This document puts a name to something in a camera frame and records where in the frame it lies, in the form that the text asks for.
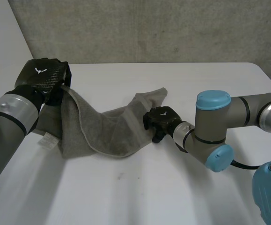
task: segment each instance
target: white wall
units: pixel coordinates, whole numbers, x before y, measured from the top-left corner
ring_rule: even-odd
[[[0,0],[0,96],[14,88],[27,60],[32,59],[7,0]]]

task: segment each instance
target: white tag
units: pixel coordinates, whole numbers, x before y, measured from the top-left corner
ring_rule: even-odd
[[[46,150],[52,150],[54,149],[58,142],[59,139],[57,137],[46,132],[43,138],[39,140],[38,144]]]

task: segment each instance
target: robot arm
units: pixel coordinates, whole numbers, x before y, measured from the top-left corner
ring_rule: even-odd
[[[71,72],[66,62],[56,59],[29,60],[15,89],[0,98],[0,174],[24,137],[37,125],[43,103],[59,105],[61,84],[70,86]]]
[[[235,165],[233,149],[225,144],[228,128],[254,125],[271,132],[271,93],[231,98],[224,91],[204,91],[197,96],[195,127],[167,106],[151,109],[143,122],[145,129],[155,128],[154,143],[169,134],[181,151],[220,172]],[[254,202],[265,223],[271,225],[271,162],[254,169]]]
[[[258,126],[271,132],[271,93],[230,97],[224,91],[203,91],[197,96],[195,126],[167,106],[152,109],[143,121],[146,129],[155,127],[154,143],[169,134],[181,151],[220,172],[234,158],[233,149],[225,144],[228,128]]]

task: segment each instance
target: concrete wall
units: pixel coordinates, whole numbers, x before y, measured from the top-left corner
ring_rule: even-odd
[[[33,57],[253,62],[271,78],[271,0],[9,0]]]

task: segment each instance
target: logo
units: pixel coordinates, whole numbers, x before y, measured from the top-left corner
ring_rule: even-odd
[[[39,69],[35,68],[35,70],[37,71],[37,74],[40,74],[41,72],[45,72],[47,69],[39,70]]]

